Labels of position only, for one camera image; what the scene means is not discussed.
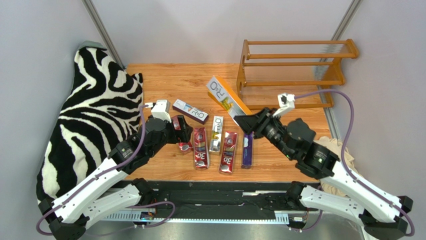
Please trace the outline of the silver yellow R.O.C.S. toothpaste box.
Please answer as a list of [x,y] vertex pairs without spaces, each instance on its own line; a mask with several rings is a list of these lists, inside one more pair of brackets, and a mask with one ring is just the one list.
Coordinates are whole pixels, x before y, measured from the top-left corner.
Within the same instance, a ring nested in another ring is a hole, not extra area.
[[212,123],[209,152],[219,155],[221,153],[222,133],[224,126],[224,117],[215,115]]

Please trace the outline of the orange white R.O.C.S. toothpaste box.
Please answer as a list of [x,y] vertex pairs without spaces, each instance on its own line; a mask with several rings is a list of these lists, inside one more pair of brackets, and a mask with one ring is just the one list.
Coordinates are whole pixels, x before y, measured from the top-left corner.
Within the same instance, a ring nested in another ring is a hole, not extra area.
[[220,105],[232,119],[235,116],[253,114],[222,77],[214,75],[206,84],[206,87],[208,89],[208,96]]

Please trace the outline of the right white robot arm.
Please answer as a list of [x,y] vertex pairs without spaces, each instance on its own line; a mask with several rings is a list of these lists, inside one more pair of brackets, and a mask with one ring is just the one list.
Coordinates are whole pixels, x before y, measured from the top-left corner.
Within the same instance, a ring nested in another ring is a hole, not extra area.
[[306,176],[344,193],[338,196],[293,181],[285,195],[290,206],[318,209],[346,218],[379,240],[398,240],[413,233],[407,217],[413,206],[411,198],[373,186],[346,169],[334,152],[316,143],[315,131],[302,119],[283,125],[274,113],[275,109],[264,108],[254,115],[238,115],[234,120],[244,133],[253,134],[256,139],[266,138],[289,160],[295,160],[296,168]]

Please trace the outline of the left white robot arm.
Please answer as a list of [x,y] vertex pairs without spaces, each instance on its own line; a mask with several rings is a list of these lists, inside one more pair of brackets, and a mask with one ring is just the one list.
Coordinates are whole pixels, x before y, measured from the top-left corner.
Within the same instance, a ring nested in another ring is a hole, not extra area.
[[77,240],[103,218],[124,208],[150,208],[153,189],[143,178],[108,193],[138,168],[146,165],[165,145],[188,143],[193,127],[183,115],[170,120],[150,116],[140,130],[117,144],[86,179],[58,199],[39,205],[49,235],[57,240]]

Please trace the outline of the orange wooden shelf rack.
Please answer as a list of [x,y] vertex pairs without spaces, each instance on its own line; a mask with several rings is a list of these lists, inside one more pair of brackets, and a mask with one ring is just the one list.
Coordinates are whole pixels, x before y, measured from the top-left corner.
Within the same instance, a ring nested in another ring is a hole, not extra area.
[[343,86],[344,59],[357,59],[359,49],[346,40],[244,40],[236,90],[244,98],[261,90],[322,90]]

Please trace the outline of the small red toothpaste box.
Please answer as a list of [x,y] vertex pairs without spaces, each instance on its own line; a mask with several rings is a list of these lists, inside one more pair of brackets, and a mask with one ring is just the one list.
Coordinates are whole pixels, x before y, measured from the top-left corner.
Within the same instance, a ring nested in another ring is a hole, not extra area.
[[193,150],[191,137],[194,128],[190,126],[183,115],[175,115],[171,118],[177,144],[183,155],[189,154]]

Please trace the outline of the purple white R.O.C.S. toothpaste box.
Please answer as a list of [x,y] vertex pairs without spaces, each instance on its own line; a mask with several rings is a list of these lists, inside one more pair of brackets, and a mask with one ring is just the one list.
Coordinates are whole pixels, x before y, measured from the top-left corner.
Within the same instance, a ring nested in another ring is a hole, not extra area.
[[209,114],[180,100],[177,99],[173,105],[172,108],[179,112],[182,113],[183,115],[193,119],[194,121],[200,123],[200,124],[205,124],[207,122],[207,120],[209,119]]

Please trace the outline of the red 3D toothpaste box right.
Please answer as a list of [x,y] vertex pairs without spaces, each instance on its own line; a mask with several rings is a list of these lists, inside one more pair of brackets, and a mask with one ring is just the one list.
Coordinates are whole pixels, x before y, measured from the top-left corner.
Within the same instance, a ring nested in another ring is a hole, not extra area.
[[232,174],[236,157],[238,133],[226,131],[223,139],[223,148],[220,158],[219,173]]

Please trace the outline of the red 3d toothpaste box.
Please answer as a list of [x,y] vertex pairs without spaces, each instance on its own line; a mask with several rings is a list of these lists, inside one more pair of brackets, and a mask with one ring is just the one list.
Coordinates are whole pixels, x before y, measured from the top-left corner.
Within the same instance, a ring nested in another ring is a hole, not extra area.
[[226,131],[223,139],[223,148],[220,158],[219,173],[232,174],[236,157],[238,133]]
[[194,166],[196,169],[208,169],[210,166],[207,134],[204,127],[195,127],[193,130]]

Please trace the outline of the red 3D toothpaste box left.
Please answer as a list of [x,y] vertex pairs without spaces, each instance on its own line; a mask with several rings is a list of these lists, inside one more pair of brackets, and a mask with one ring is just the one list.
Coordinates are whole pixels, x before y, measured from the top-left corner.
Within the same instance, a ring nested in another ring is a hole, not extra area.
[[193,130],[194,166],[196,169],[208,169],[210,166],[207,134],[204,127],[195,127]]

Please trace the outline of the zebra pattern cushion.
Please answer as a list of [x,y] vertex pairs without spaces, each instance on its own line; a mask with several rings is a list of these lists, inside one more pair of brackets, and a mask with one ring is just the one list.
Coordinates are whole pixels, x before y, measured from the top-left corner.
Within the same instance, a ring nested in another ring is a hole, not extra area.
[[144,102],[141,73],[128,74],[103,46],[83,45],[73,83],[36,176],[36,199],[57,199],[82,182],[112,148],[135,133]]

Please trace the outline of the beige crumpled cloth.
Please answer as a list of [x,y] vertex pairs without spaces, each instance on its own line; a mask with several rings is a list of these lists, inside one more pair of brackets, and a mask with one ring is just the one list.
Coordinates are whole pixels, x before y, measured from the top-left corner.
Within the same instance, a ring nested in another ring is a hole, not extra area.
[[[343,147],[343,142],[337,138],[330,138],[327,136],[321,136],[319,139],[314,141],[317,144],[320,144],[329,150],[331,150],[333,153],[337,154],[339,157],[341,156],[341,150]],[[349,150],[347,147],[344,148],[344,160],[346,165],[353,170],[355,173],[359,173],[358,170],[355,168],[355,158],[349,153]],[[333,194],[340,197],[348,197],[347,194],[336,188],[335,186],[332,186],[329,183],[325,183],[323,180],[320,180],[320,186],[322,187],[322,190],[326,193]]]

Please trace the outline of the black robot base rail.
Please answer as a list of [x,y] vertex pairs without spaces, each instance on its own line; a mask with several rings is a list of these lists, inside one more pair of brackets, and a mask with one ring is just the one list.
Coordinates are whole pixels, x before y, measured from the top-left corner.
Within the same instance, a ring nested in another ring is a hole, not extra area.
[[157,223],[278,224],[300,227],[307,210],[286,199],[288,182],[148,181],[146,209],[126,209],[108,220]]

